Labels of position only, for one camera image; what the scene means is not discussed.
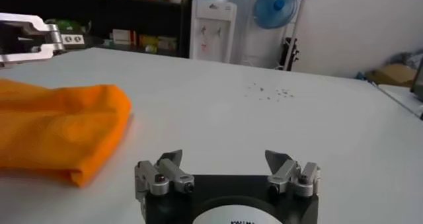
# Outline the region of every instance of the white label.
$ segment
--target white label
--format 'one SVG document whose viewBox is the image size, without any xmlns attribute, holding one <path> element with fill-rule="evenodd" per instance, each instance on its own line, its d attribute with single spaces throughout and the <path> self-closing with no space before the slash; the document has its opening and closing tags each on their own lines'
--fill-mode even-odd
<svg viewBox="0 0 423 224">
<path fill-rule="evenodd" d="M 223 205 L 202 213 L 193 224 L 282 224 L 261 209 L 246 205 Z"/>
</svg>

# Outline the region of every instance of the metal gripper jaw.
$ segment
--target metal gripper jaw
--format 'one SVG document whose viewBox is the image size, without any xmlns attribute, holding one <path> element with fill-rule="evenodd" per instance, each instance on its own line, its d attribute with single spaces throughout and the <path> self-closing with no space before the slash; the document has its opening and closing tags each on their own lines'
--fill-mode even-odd
<svg viewBox="0 0 423 224">
<path fill-rule="evenodd" d="M 316 163 L 307 163 L 301 170 L 298 162 L 287 154 L 266 151 L 265 156 L 272 172 L 268 177 L 270 194 L 278 196 L 293 191 L 305 198 L 319 194 L 321 170 Z"/>
</svg>

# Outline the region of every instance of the cardboard box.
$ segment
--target cardboard box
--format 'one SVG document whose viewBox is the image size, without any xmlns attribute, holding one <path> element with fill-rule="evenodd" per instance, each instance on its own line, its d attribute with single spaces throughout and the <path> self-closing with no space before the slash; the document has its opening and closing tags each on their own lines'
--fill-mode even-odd
<svg viewBox="0 0 423 224">
<path fill-rule="evenodd" d="M 392 64 L 367 72 L 365 76 L 376 84 L 411 87 L 416 71 L 403 64 Z"/>
</svg>

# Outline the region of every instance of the screw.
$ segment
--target screw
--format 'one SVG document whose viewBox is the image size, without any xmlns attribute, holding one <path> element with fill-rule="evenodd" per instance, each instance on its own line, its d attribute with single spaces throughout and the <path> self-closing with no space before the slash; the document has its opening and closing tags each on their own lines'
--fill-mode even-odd
<svg viewBox="0 0 423 224">
<path fill-rule="evenodd" d="M 164 182 L 165 179 L 166 179 L 165 175 L 163 175 L 163 174 L 156 174 L 156 176 L 154 176 L 155 182 Z"/>
<path fill-rule="evenodd" d="M 185 186 L 184 186 L 184 191 L 185 191 L 187 194 L 191 194 L 191 193 L 193 193 L 193 191 L 194 191 L 194 185 L 192 185 L 190 182 L 189 182 L 189 183 L 187 183 L 187 184 L 185 184 Z"/>
<path fill-rule="evenodd" d="M 305 176 L 305 175 L 301 175 L 301 176 L 298 178 L 298 182 L 299 182 L 300 184 L 306 184 L 306 183 L 307 183 L 307 176 Z"/>
</svg>

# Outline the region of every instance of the metal bracket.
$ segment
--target metal bracket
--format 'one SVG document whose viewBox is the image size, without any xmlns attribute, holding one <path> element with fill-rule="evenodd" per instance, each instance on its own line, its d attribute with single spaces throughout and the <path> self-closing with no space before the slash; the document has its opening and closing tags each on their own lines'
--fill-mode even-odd
<svg viewBox="0 0 423 224">
<path fill-rule="evenodd" d="M 155 196 L 169 192 L 169 179 L 160 174 L 149 161 L 140 161 L 135 166 L 135 183 L 138 193 L 149 191 Z"/>
<path fill-rule="evenodd" d="M 296 196 L 308 198 L 319 194 L 321 170 L 316 163 L 307 163 L 301 171 L 301 166 L 286 154 L 266 151 L 265 155 L 273 173 L 268 177 L 270 194 L 286 193 L 289 185 Z"/>
<path fill-rule="evenodd" d="M 171 160 L 159 161 L 159 172 L 163 173 L 174 183 L 174 189 L 183 194 L 194 191 L 194 177 L 180 170 Z"/>
<path fill-rule="evenodd" d="M 56 52 L 65 50 L 58 26 L 55 24 L 45 24 L 40 17 L 35 15 L 0 13 L 0 22 L 9 26 L 21 27 L 28 35 L 45 36 L 49 42 L 42 44 L 38 52 L 1 54 L 1 63 L 50 59 Z"/>
<path fill-rule="evenodd" d="M 163 154 L 155 166 L 149 161 L 138 162 L 135 166 L 137 199 L 141 201 L 147 192 L 155 196 L 164 196 L 169 193 L 171 182 L 174 184 L 174 189 L 180 193 L 193 192 L 194 177 L 178 167 L 181 158 L 180 150 Z"/>
</svg>

